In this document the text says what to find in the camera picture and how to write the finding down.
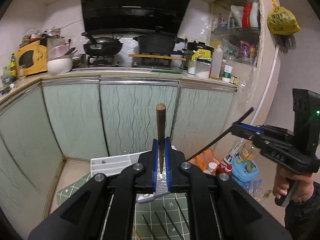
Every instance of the white pipe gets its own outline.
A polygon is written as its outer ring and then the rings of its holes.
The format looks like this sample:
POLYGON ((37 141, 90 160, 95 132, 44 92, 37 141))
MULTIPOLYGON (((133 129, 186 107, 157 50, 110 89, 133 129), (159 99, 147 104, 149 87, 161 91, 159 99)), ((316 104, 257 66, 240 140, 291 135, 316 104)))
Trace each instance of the white pipe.
POLYGON ((254 121, 256 120, 256 118, 257 118, 257 116, 258 116, 258 114, 260 112, 260 109, 261 109, 261 107, 263 105, 263 102, 264 102, 264 100, 265 100, 265 98, 267 96, 267 93, 268 93, 268 90, 269 90, 269 87, 270 87, 270 83, 271 83, 271 80, 272 80, 272 76, 273 76, 273 73, 274 73, 275 68, 276 68, 278 54, 279 54, 279 45, 276 46, 275 57, 273 59, 273 65, 272 65, 272 69, 271 69, 270 76, 269 76, 269 79, 268 79, 268 83, 266 85, 266 89, 265 89, 265 91, 263 93, 263 96, 261 98, 260 104, 259 104, 256 112, 254 113, 254 116, 253 116, 253 118, 252 118, 252 120, 250 122, 250 125, 253 125, 254 121))

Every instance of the black frying pan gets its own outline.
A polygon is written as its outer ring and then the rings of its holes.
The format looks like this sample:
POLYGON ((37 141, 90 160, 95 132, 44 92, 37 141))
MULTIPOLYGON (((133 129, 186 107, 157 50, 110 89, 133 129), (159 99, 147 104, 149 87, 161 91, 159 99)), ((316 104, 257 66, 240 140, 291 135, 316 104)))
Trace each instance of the black frying pan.
POLYGON ((89 33, 82 33, 89 41, 83 45, 86 54, 92 57, 110 57, 118 54, 122 49, 122 43, 119 38, 99 37, 93 38, 89 33))

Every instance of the sleeve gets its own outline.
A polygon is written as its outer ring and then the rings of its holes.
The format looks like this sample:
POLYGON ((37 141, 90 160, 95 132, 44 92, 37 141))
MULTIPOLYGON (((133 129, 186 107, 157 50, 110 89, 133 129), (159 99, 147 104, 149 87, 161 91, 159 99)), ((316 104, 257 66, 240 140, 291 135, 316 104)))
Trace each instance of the sleeve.
POLYGON ((309 200, 304 203, 290 201, 285 209, 284 222, 285 228, 290 232, 294 240, 305 239, 304 236, 313 230, 311 227, 319 227, 319 225, 316 225, 319 223, 319 207, 320 184, 316 182, 314 182, 313 195, 309 200))

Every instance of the range hood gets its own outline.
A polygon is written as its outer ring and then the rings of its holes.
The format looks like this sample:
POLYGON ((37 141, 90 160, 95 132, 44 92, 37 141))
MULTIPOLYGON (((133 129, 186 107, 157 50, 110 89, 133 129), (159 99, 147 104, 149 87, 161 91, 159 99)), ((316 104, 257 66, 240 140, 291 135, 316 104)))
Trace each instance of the range hood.
POLYGON ((81 0, 85 31, 176 36, 190 0, 81 0))

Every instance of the chopstick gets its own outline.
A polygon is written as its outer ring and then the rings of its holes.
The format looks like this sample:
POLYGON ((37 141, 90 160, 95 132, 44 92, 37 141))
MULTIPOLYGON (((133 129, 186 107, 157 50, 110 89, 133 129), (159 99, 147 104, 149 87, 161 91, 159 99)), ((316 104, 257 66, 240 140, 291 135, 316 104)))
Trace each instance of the chopstick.
POLYGON ((140 236, 138 235, 137 231, 134 229, 134 227, 132 227, 133 231, 134 231, 134 234, 136 235, 136 238, 138 240, 141 240, 140 236))
POLYGON ((175 201, 176 201, 176 203, 177 203, 177 205, 178 205, 178 208, 179 208, 180 213, 181 213, 181 215, 182 215, 182 217, 183 217, 183 220, 184 220, 184 222, 186 223, 187 228, 188 228, 188 230, 189 230, 189 232, 190 232, 189 224, 188 224, 188 222, 187 222, 187 220, 186 220, 186 217, 184 216, 184 214, 183 214, 183 212, 182 212, 182 209, 181 209, 181 207, 180 207, 180 205, 179 205, 179 202, 178 202, 177 198, 175 198, 175 201))
POLYGON ((146 223, 146 225, 147 225, 147 227, 148 227, 148 229, 149 229, 150 233, 152 234, 153 238, 154 238, 155 240, 157 240, 157 238, 156 238, 155 234, 153 233, 153 231, 152 231, 152 229, 151 229, 150 225, 148 224, 148 222, 147 222, 147 220, 146 220, 146 218, 144 217, 144 215, 143 215, 143 214, 142 214, 142 218, 143 218, 144 222, 146 223))
POLYGON ((156 211, 155 211, 155 214, 156 214, 156 217, 157 217, 157 219, 158 219, 158 221, 159 221, 159 223, 160 223, 160 225, 162 227, 162 230, 164 231, 165 235, 167 236, 168 240, 171 240, 170 236, 168 235, 168 232, 165 230, 165 228, 164 228, 164 226, 163 226, 163 224, 162 224, 162 222, 160 220, 160 217, 158 216, 156 211))
POLYGON ((172 218, 169 216, 169 214, 168 214, 167 210, 165 209, 165 207, 164 207, 164 206, 162 206, 162 207, 163 207, 163 209, 164 209, 165 214, 168 216, 168 218, 169 218, 169 220, 170 220, 171 224, 173 225, 174 229, 177 231, 178 235, 180 236, 181 240, 184 240, 184 238, 182 237, 181 233, 179 232, 179 230, 177 229, 176 225, 174 224, 174 222, 173 222, 172 218))

